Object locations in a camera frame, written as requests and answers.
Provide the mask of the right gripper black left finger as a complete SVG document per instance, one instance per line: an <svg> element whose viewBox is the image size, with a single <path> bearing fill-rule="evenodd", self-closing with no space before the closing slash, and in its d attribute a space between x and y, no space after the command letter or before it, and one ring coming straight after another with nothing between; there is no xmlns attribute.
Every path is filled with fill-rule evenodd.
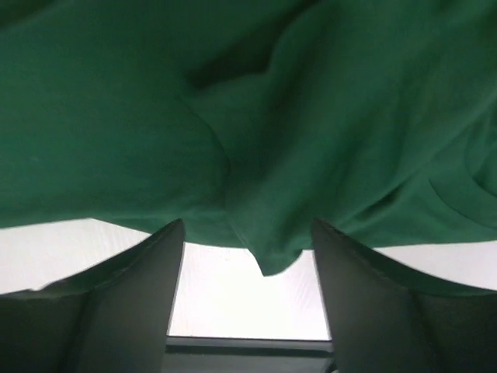
<svg viewBox="0 0 497 373"><path fill-rule="evenodd" d="M177 220L38 291L1 296L3 372L159 372L182 264Z"/></svg>

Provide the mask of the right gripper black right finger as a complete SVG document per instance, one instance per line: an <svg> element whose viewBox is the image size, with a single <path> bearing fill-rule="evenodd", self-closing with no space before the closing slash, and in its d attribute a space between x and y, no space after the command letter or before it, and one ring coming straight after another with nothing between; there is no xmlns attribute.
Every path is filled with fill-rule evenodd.
<svg viewBox="0 0 497 373"><path fill-rule="evenodd" d="M496 293L425 274L333 228L312 243L341 372L496 370Z"/></svg>

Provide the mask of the green t shirt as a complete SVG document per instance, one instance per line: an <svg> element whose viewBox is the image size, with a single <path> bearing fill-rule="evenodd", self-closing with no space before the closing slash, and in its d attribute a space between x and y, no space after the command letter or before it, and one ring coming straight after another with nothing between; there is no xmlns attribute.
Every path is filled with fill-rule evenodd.
<svg viewBox="0 0 497 373"><path fill-rule="evenodd" d="M1 225L496 237L494 1L3 1Z"/></svg>

